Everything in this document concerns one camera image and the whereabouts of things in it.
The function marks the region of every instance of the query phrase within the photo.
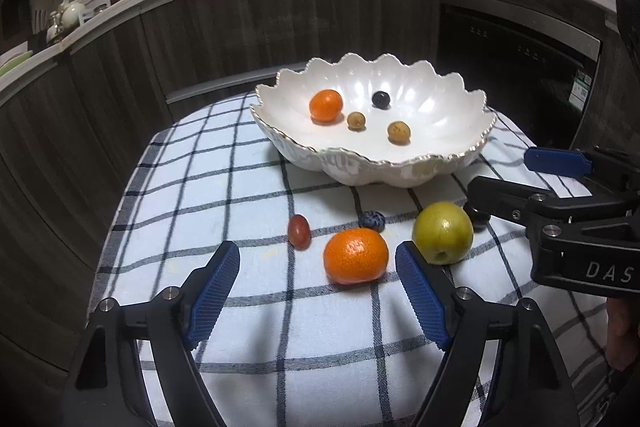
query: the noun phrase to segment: orange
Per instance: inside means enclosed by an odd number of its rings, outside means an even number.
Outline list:
[[[388,261],[385,240],[371,229],[338,232],[324,247],[324,270],[340,284],[375,280],[385,272]]]
[[[342,110],[342,97],[333,89],[318,91],[309,101],[309,112],[314,120],[329,123],[336,119]]]

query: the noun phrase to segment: scalloped bowl rim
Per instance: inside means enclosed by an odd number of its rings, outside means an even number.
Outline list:
[[[441,155],[441,154],[426,154],[426,155],[419,155],[419,156],[414,156],[412,158],[409,158],[407,160],[404,160],[402,162],[392,162],[389,160],[371,160],[370,158],[367,158],[366,156],[363,156],[362,154],[351,150],[351,149],[345,149],[343,147],[327,147],[327,148],[323,148],[320,150],[317,150],[311,146],[308,145],[302,145],[301,143],[298,143],[297,141],[295,141],[293,138],[291,138],[290,136],[288,136],[286,133],[284,133],[283,131],[281,131],[280,129],[278,129],[277,127],[274,127],[273,125],[270,125],[268,123],[266,123],[256,112],[255,112],[255,107],[264,107],[264,102],[262,101],[261,97],[260,97],[260,88],[261,87],[267,87],[269,89],[276,89],[280,83],[280,74],[283,71],[288,71],[290,73],[293,74],[298,74],[298,75],[302,75],[305,73],[308,73],[308,69],[309,69],[309,65],[311,65],[313,62],[324,62],[325,64],[328,64],[330,66],[338,66],[340,65],[345,59],[347,59],[348,57],[358,57],[360,60],[368,63],[368,64],[373,64],[375,62],[377,62],[378,60],[380,60],[380,58],[382,57],[393,57],[395,60],[398,61],[398,63],[405,68],[410,68],[415,64],[418,63],[427,63],[428,65],[431,66],[431,68],[433,68],[433,65],[428,61],[428,60],[417,60],[416,62],[414,62],[413,64],[403,64],[395,55],[389,54],[389,53],[385,53],[380,55],[380,57],[376,58],[375,60],[365,60],[364,58],[362,58],[360,55],[355,54],[355,53],[347,53],[345,54],[338,62],[327,62],[326,60],[324,60],[324,58],[319,58],[319,57],[314,57],[311,58],[305,66],[305,69],[302,71],[293,71],[293,70],[289,70],[287,68],[282,68],[281,70],[278,71],[278,73],[276,74],[276,83],[275,85],[272,86],[267,86],[266,84],[259,84],[258,86],[255,87],[255,96],[258,98],[258,105],[252,104],[249,107],[249,110],[252,114],[252,116],[254,117],[255,120],[259,121],[263,126],[267,127],[268,129],[272,130],[274,133],[278,134],[281,138],[283,138],[284,140],[286,140],[287,142],[290,142],[291,144],[295,145],[296,147],[300,147],[304,150],[307,150],[313,154],[318,154],[318,155],[325,155],[325,154],[329,154],[329,153],[335,153],[335,152],[340,152],[343,154],[347,154],[347,155],[351,155],[351,156],[356,156],[357,158],[362,158],[363,160],[367,161],[368,163],[372,164],[372,165],[377,165],[377,166],[392,166],[392,167],[398,167],[398,168],[402,168],[404,166],[410,166],[416,163],[420,163],[420,162],[426,162],[429,160],[434,160],[434,159],[439,159],[442,160],[446,163],[452,162],[456,159],[460,159],[463,158],[464,156],[467,156],[468,154],[475,152],[478,148],[482,147],[485,143],[486,140],[489,136],[489,134],[491,133],[491,131],[493,130],[498,117],[495,114],[495,111],[490,110],[493,114],[494,117],[491,121],[491,124],[482,131],[482,133],[480,134],[480,139],[478,140],[478,142],[476,142],[474,145],[472,145],[471,147],[465,149],[463,152],[460,153],[452,153],[449,155]],[[434,74],[437,77],[440,78],[446,78],[447,76],[451,75],[451,74],[459,74],[459,73],[447,73],[447,74],[438,74],[435,73],[434,70]],[[484,95],[484,100],[482,102],[482,110],[487,110],[489,109],[486,105],[486,93],[484,92],[484,90],[482,91],[482,94]]]

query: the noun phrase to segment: dark wood cabinet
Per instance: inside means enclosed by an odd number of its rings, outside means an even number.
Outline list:
[[[330,0],[174,0],[142,14],[165,94],[232,74],[331,58]]]
[[[59,427],[66,371],[0,335],[0,393],[6,425]]]
[[[38,215],[0,160],[0,335],[66,369],[94,268]]]
[[[94,269],[127,178],[92,128],[66,64],[0,107],[0,136],[0,155],[27,200]]]
[[[334,54],[373,60],[385,53],[404,64],[430,58],[432,0],[331,0]]]
[[[72,52],[69,60],[87,122],[126,182],[154,134],[172,124],[140,18]]]

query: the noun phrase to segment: green apple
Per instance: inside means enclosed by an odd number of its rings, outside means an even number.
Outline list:
[[[462,208],[440,201],[418,214],[413,240],[428,263],[457,263],[471,248],[474,227]]]

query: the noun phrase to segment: white teapot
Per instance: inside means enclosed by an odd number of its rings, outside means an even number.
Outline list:
[[[65,30],[74,26],[82,26],[82,12],[84,12],[84,4],[81,0],[71,1],[65,6],[62,12],[60,22]]]

